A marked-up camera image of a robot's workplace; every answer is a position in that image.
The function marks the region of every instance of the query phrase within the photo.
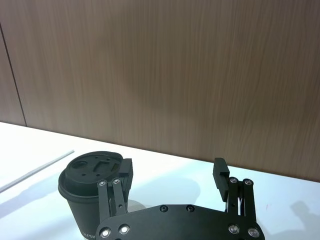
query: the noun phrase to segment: cup lid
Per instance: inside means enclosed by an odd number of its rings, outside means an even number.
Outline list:
[[[123,157],[116,152],[95,151],[72,160],[59,177],[58,190],[67,200],[98,198],[97,183],[117,177]]]

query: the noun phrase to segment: white table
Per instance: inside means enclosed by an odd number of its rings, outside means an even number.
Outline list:
[[[60,134],[5,123],[0,123],[0,146],[0,193],[73,152],[73,143]]]
[[[225,208],[212,176],[213,163],[5,123],[0,123],[0,133],[8,126],[28,142],[8,141],[6,145],[2,141],[2,149],[15,144],[18,150],[21,144],[37,146],[45,142],[53,149],[67,146],[65,150],[73,149],[74,153],[0,194],[0,239],[83,239],[57,185],[59,174],[72,159],[92,151],[116,152],[132,158],[129,211],[160,204],[194,204],[220,211]],[[7,137],[0,135],[1,140]],[[54,155],[48,151],[43,159],[50,161]],[[32,156],[25,159],[32,161]],[[2,166],[5,160],[0,158]],[[257,221],[266,240],[320,239],[320,183],[237,167],[229,169],[231,176],[254,181]],[[0,175],[5,171],[1,167]]]

